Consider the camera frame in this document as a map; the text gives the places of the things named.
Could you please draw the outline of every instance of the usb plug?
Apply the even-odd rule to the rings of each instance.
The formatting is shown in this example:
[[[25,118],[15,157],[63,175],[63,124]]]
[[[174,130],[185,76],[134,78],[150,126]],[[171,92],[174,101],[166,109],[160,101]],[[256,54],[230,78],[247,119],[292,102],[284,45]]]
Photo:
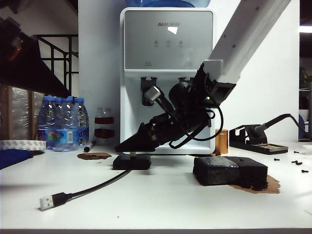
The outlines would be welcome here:
[[[40,210],[45,211],[47,209],[63,205],[72,198],[71,195],[72,194],[59,193],[40,198]]]

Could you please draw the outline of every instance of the tape roll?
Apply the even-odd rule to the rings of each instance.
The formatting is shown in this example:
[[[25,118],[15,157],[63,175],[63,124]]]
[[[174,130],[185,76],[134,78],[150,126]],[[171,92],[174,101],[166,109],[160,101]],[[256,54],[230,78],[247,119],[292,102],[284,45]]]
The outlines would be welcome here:
[[[45,150],[46,142],[42,140],[0,140],[0,150]]]

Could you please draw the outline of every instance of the usb cable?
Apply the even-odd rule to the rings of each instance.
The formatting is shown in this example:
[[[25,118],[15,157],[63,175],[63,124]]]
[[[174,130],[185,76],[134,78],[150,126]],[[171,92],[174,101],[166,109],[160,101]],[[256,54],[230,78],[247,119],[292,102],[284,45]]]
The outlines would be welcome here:
[[[127,175],[131,170],[126,170],[122,173],[120,173],[119,175],[105,181],[104,183],[101,183],[97,186],[94,186],[90,189],[86,189],[74,194],[66,194],[66,193],[59,193],[59,194],[54,194],[51,196],[47,196],[47,197],[43,197],[40,199],[40,210],[41,211],[45,211],[47,209],[56,207],[56,206],[60,206],[65,204],[67,201],[77,198],[78,196],[83,196],[86,195],[88,193],[94,192],[98,189],[101,189],[107,185],[110,185],[112,183],[114,183],[115,181],[123,178],[125,175]]]

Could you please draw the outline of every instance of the dispenser control panel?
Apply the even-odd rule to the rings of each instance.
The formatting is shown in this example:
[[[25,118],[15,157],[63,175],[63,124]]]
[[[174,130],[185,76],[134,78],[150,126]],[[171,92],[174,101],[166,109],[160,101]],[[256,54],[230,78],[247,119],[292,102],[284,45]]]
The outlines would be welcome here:
[[[213,47],[208,10],[128,10],[124,16],[125,69],[198,69]]]

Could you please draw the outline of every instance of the metal railing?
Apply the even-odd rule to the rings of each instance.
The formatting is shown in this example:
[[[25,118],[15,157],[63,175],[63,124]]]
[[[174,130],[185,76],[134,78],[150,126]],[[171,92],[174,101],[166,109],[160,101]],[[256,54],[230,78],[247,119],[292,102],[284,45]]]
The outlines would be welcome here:
[[[78,71],[72,70],[73,56],[78,58],[78,52],[73,51],[73,38],[77,38],[78,34],[38,34],[36,35],[38,40],[42,41],[50,47],[51,57],[41,58],[43,61],[51,61],[51,72],[54,74],[55,71],[55,61],[63,61],[63,84],[67,87],[67,75],[68,75],[68,90],[70,94],[72,93],[72,75],[78,74]],[[68,39],[68,51],[64,51],[59,47],[55,46],[51,42],[47,41],[45,38],[67,38]],[[54,51],[57,50],[62,54],[62,58],[56,58]]]

